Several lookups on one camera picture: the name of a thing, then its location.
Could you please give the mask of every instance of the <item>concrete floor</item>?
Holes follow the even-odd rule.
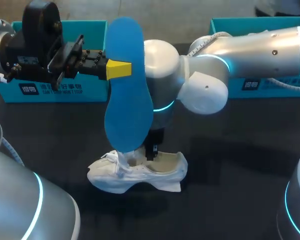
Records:
[[[30,0],[0,0],[0,19],[20,21]],[[190,43],[208,33],[211,18],[251,17],[254,0],[53,0],[62,20],[108,20],[130,16],[145,39]]]

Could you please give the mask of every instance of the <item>blue box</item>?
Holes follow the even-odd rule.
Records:
[[[17,32],[22,28],[22,23],[16,21],[12,26]],[[66,42],[74,42],[83,34],[85,49],[105,49],[107,21],[62,21],[62,26]],[[59,91],[52,91],[48,83],[14,79],[9,84],[0,83],[0,94],[6,103],[105,102],[108,88],[108,81],[78,73],[75,79],[64,78]]]
[[[249,33],[261,33],[265,30],[300,26],[300,17],[242,17],[213,18],[210,21],[209,35],[217,32],[227,32],[232,36],[243,36]],[[300,87],[300,76],[280,77],[277,80]],[[257,86],[247,89],[245,86]],[[300,91],[280,87],[265,78],[247,79],[233,78],[228,83],[229,98],[278,98],[300,97]]]

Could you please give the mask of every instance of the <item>black table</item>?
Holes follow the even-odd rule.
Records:
[[[0,96],[0,123],[25,165],[76,200],[80,240],[276,239],[277,206],[300,158],[300,98],[230,99],[208,116],[174,107],[160,150],[188,161],[180,193],[142,183],[111,194],[89,183],[87,167],[112,150],[105,103]]]

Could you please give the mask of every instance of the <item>shoe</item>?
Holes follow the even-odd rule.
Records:
[[[149,183],[158,190],[180,192],[180,181],[188,170],[181,152],[159,152],[153,161],[147,161],[144,149],[121,153],[111,151],[89,167],[87,178],[98,189],[123,194],[137,183]]]

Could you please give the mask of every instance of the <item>shoelace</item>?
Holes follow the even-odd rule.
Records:
[[[132,169],[127,166],[122,165],[119,162],[119,156],[114,153],[114,151],[108,152],[101,157],[101,159],[107,158],[111,163],[115,164],[114,173],[118,176],[122,176],[124,173],[132,173]]]

